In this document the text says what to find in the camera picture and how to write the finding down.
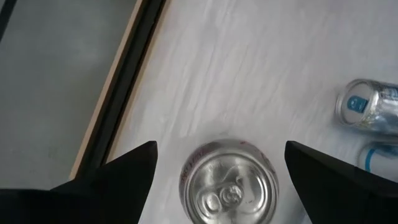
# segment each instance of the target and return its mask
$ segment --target wooden trim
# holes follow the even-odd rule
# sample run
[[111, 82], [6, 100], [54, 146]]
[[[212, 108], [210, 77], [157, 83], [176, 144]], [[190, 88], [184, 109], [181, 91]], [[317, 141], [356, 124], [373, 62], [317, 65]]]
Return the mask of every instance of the wooden trim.
[[81, 160], [83, 159], [83, 155], [84, 155], [84, 153], [86, 151], [86, 148], [87, 148], [87, 145], [88, 145], [88, 141], [90, 140], [90, 136], [91, 136], [91, 134], [92, 134], [92, 132], [94, 130], [95, 123], [96, 123], [96, 121], [98, 119], [98, 115], [100, 114], [100, 110], [101, 110], [102, 105], [104, 103], [105, 96], [106, 96], [106, 94], [107, 94], [107, 92], [109, 90], [109, 86], [110, 86], [111, 81], [112, 81], [112, 79], [114, 77], [114, 74], [116, 72], [116, 68], [121, 63], [121, 56], [122, 56], [122, 53], [123, 53], [123, 51], [125, 49], [125, 46], [127, 44], [128, 37], [133, 32], [132, 27], [134, 25], [134, 22], [136, 20], [136, 17], [138, 15], [138, 12], [139, 12], [139, 9], [140, 9], [141, 6], [142, 6], [142, 0], [137, 0], [136, 4], [134, 5], [134, 9], [132, 10], [129, 22], [127, 23], [126, 30], [124, 31], [124, 35], [123, 35], [123, 37], [121, 39], [121, 42], [119, 44], [118, 51], [116, 52], [116, 55], [114, 57], [111, 69], [109, 70], [108, 76], [106, 77], [105, 84], [104, 84], [103, 89], [101, 91], [101, 94], [99, 96], [98, 102], [97, 102], [97, 104], [95, 106], [94, 113], [93, 113], [93, 115], [91, 117], [90, 123], [88, 124], [86, 133], [85, 133], [84, 138], [83, 138], [83, 140], [81, 142], [81, 145], [80, 145], [80, 148], [79, 148], [75, 163], [74, 163], [74, 165], [72, 167], [72, 171], [71, 171], [71, 173], [69, 175], [69, 179], [70, 180], [72, 180], [72, 179], [74, 179], [76, 177], [76, 174], [77, 174], [78, 168], [80, 166]]
[[164, 17], [165, 17], [165, 14], [167, 12], [167, 8], [169, 7], [169, 5], [170, 5], [170, 1], [166, 0], [164, 9], [163, 9], [163, 11], [162, 11], [162, 13], [160, 15], [159, 21], [158, 21], [158, 25], [155, 28], [154, 35], [153, 35], [152, 39], [150, 40], [150, 44], [148, 46], [147, 53], [145, 54], [144, 61], [143, 61], [142, 65], [141, 65], [141, 69], [139, 70], [139, 73], [138, 73], [138, 76], [137, 76], [137, 80], [136, 80], [136, 82], [135, 82], [135, 84], [133, 86], [133, 89], [131, 91], [131, 94], [129, 96], [129, 100], [128, 100], [127, 105], [126, 105], [126, 110], [123, 113], [119, 128], [118, 128], [118, 130], [116, 132], [116, 136], [114, 138], [114, 142], [113, 142], [113, 144], [111, 146], [111, 149], [109, 150], [109, 154], [108, 154], [108, 156], [106, 158], [106, 162], [107, 163], [111, 162], [113, 159], [115, 159], [114, 158], [114, 153], [115, 153], [116, 148], [118, 146], [118, 142], [119, 142], [119, 139], [120, 139], [121, 131], [123, 131], [123, 129], [124, 129], [124, 125], [126, 124], [126, 120], [128, 120], [132, 116], [132, 108], [134, 106], [134, 101], [136, 99], [137, 92], [141, 89], [141, 80], [142, 80], [142, 77], [144, 75], [145, 69], [147, 67], [148, 61], [150, 59], [150, 55], [152, 53], [152, 49], [153, 49], [153, 47], [154, 47], [154, 45], [156, 43], [157, 34], [159, 33], [160, 28], [162, 27], [162, 24], [163, 24], [163, 21], [164, 21]]

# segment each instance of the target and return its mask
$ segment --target silver can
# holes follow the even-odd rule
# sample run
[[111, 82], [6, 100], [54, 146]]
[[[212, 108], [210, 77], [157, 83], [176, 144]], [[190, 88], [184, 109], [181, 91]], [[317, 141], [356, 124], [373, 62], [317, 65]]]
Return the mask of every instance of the silver can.
[[398, 142], [372, 142], [363, 148], [358, 167], [398, 182]]
[[184, 164], [180, 198], [193, 223], [269, 223], [278, 197], [274, 168], [246, 141], [199, 147]]
[[342, 124], [383, 134], [398, 134], [398, 85], [358, 79], [336, 103]]

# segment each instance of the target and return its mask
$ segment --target tipped over can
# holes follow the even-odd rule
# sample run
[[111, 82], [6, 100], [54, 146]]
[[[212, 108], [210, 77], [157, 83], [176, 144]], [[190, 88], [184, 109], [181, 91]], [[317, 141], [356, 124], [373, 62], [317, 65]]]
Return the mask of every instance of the tipped over can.
[[398, 134], [398, 85], [374, 80], [350, 82], [336, 103], [342, 124], [383, 134]]
[[398, 142], [372, 142], [358, 157], [358, 167], [398, 182]]
[[180, 175], [180, 198], [193, 223], [269, 223], [278, 197], [271, 163], [246, 141], [199, 147]]

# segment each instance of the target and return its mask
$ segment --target white wood grain surface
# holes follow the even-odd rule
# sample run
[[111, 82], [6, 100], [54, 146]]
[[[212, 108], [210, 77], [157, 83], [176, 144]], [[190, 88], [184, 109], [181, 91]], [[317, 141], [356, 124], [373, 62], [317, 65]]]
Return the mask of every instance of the white wood grain surface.
[[282, 194], [287, 140], [355, 164], [377, 137], [336, 124], [336, 96], [354, 78], [398, 83], [396, 12], [395, 0], [169, 1], [112, 155], [158, 142], [140, 223], [189, 223], [181, 166], [220, 136], [265, 153]]

